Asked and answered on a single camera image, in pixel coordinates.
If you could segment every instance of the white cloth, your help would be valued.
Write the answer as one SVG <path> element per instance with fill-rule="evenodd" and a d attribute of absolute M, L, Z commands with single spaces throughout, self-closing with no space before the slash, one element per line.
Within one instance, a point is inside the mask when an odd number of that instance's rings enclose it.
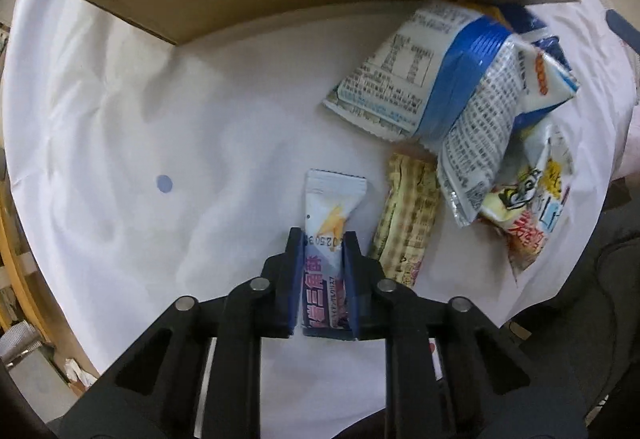
<path fill-rule="evenodd" d="M 504 242 L 443 209 L 416 291 L 466 295 L 497 324 L 553 296 L 594 228 L 635 99 L 598 0 L 536 6 L 582 82 L 553 115 L 576 180 L 540 259 L 516 284 Z M 33 254 L 99 371 L 179 295 L 225 295 L 302 226 L 309 168 L 364 176 L 350 228 L 366 249 L 388 144 L 319 106 L 411 11 L 367 6 L 257 21 L 174 48 L 81 0 L 18 0 L 4 139 Z M 157 176 L 173 181 L 171 192 Z M 383 343 L 266 340 L 265 438 L 327 438 L 385 403 Z"/>

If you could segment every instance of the blue packaging stripe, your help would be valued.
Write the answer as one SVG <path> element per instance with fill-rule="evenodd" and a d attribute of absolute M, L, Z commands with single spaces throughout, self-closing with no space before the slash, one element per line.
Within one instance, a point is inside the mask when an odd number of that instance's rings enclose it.
<path fill-rule="evenodd" d="M 567 61 L 566 56 L 564 56 L 564 52 L 562 52 L 562 47 L 560 47 L 560 38 L 557 36 L 550 36 L 549 38 L 538 40 L 534 45 L 538 49 L 545 51 L 545 53 L 555 59 L 566 70 L 571 71 L 571 66 Z"/>
<path fill-rule="evenodd" d="M 568 86 L 572 91 L 574 91 L 574 92 L 578 92 L 578 89 L 579 89 L 580 87 L 578 86 L 577 81 L 576 81 L 572 76 L 567 75 L 567 74 L 563 74 L 562 72 L 560 72 L 560 71 L 559 71 L 559 70 L 557 70 L 557 69 L 555 69 L 555 70 L 556 70 L 556 74 L 557 74 L 558 76 L 560 76 L 560 79 L 561 79 L 564 83 L 566 83 L 566 86 Z"/>
<path fill-rule="evenodd" d="M 532 15 L 524 6 L 502 4 L 498 6 L 498 9 L 518 34 L 529 33 L 546 27 L 546 24 L 540 18 Z"/>
<path fill-rule="evenodd" d="M 416 132 L 428 149 L 438 151 L 510 34 L 487 16 L 460 31 L 444 56 Z"/>
<path fill-rule="evenodd" d="M 522 5 L 502 4 L 498 6 L 498 9 L 517 34 L 526 34 L 547 27 L 540 18 L 530 13 L 529 10 Z M 557 36 L 549 36 L 548 38 L 538 40 L 534 45 L 558 61 L 562 67 L 571 70 L 571 66 L 566 56 L 564 56 L 564 52 L 562 52 L 562 47 L 560 47 L 560 38 Z"/>

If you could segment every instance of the white candy wrapper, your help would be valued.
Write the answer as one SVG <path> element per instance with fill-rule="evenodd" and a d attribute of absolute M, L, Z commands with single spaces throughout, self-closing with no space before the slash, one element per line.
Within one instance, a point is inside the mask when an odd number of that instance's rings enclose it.
<path fill-rule="evenodd" d="M 321 170 L 309 170 L 306 175 L 302 286 L 306 335 L 351 339 L 344 293 L 342 236 L 347 218 L 366 192 L 367 180 L 361 177 Z"/>
<path fill-rule="evenodd" d="M 566 141 L 548 118 L 511 138 L 497 184 L 480 213 L 504 232 L 516 278 L 535 261 L 558 224 L 573 177 Z"/>

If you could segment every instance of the blue dot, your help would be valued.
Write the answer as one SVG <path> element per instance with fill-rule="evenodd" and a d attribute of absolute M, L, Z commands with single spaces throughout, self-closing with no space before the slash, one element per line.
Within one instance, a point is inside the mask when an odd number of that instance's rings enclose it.
<path fill-rule="evenodd" d="M 163 194 L 167 194 L 173 189 L 174 182 L 168 175 L 159 175 L 156 178 L 156 185 L 158 186 L 158 190 L 160 190 Z"/>

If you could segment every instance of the beige snack wrapper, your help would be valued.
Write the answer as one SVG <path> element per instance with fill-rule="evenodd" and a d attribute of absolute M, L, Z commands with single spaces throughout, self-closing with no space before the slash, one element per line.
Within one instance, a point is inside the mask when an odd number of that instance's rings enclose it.
<path fill-rule="evenodd" d="M 391 186 L 369 256 L 387 278 L 413 287 L 438 210 L 436 166 L 395 153 L 388 163 Z"/>

